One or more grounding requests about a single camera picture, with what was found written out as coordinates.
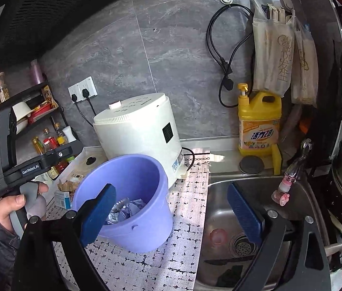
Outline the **person's left hand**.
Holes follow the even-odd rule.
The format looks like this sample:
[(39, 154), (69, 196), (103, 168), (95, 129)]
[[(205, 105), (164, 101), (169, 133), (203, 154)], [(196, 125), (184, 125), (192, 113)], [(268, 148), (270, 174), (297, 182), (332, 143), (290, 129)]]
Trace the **person's left hand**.
[(23, 208), (25, 202), (26, 199), (23, 194), (0, 199), (0, 224), (10, 233), (15, 233), (10, 221), (10, 213)]

